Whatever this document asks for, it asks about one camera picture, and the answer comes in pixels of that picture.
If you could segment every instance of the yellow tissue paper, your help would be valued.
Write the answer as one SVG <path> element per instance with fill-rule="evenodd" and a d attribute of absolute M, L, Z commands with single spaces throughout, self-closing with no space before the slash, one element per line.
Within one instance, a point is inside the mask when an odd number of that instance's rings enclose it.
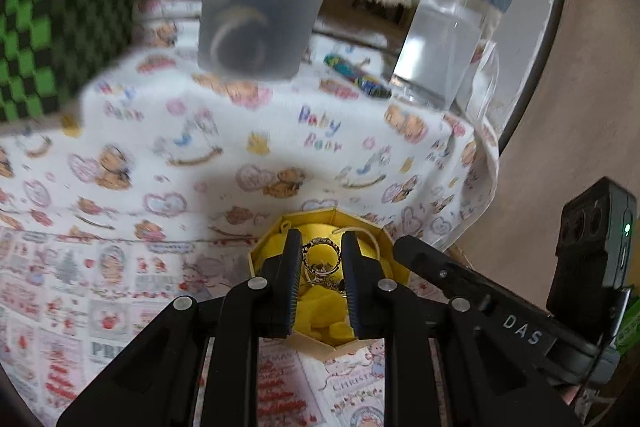
<path fill-rule="evenodd" d="M 344 344 L 356 338 L 353 328 L 345 321 L 333 323 L 329 326 L 329 336 L 337 343 Z"/>
<path fill-rule="evenodd" d="M 311 288 L 311 285 L 308 285 L 308 284 L 301 284 L 300 286 L 298 286 L 298 300 L 300 300 L 300 298 L 304 296 L 306 292 L 309 291 L 310 288 Z"/>
<path fill-rule="evenodd" d="M 311 317 L 315 312 L 318 301 L 298 301 L 296 308 L 296 319 L 293 322 L 293 327 L 300 333 L 309 335 L 311 333 Z"/>
<path fill-rule="evenodd" d="M 317 299 L 315 304 L 311 315 L 313 328 L 327 328 L 335 322 L 343 321 L 347 316 L 347 299 L 338 292 L 331 291 L 331 295 Z"/>
<path fill-rule="evenodd" d="M 316 341 L 322 342 L 322 333 L 320 331 L 311 330 L 311 332 L 307 335 Z"/>
<path fill-rule="evenodd" d="M 321 331 L 322 333 L 322 341 L 325 344 L 328 344 L 329 346 L 333 346 L 333 347 L 336 347 L 338 346 L 338 344 L 341 344 L 340 342 L 332 338 L 332 336 L 329 334 L 329 328 L 322 328 L 319 331 Z"/>
<path fill-rule="evenodd" d="M 300 297 L 301 301 L 313 301 L 316 299 L 321 299 L 322 297 L 326 297 L 327 295 L 335 294 L 333 290 L 325 288 L 324 286 L 321 286 L 319 284 L 314 284 L 313 286 L 305 286 L 308 287 L 308 290 L 302 297 Z"/>

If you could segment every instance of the green checkered fabric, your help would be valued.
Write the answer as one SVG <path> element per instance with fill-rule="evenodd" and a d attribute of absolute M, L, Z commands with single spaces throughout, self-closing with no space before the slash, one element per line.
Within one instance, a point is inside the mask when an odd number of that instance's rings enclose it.
<path fill-rule="evenodd" d="M 133 0 L 0 0 L 0 121 L 59 110 L 129 42 Z"/>

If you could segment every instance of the white cloth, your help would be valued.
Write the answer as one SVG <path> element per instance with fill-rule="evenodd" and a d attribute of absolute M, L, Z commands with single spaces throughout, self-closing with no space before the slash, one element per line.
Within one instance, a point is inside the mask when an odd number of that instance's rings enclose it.
<path fill-rule="evenodd" d="M 248 249 L 279 215 L 337 204 L 443 248 L 495 191 L 487 124 L 367 98 L 322 64 L 223 86 L 196 64 L 199 3 L 138 6 L 143 43 L 74 107 L 0 127 L 0 360 L 46 425 L 175 296 L 246 279 Z M 290 356 L 309 386 L 342 374 Z M 335 425 L 342 391 L 325 392 L 312 391 L 308 425 Z M 374 394 L 367 407 L 382 407 Z"/>

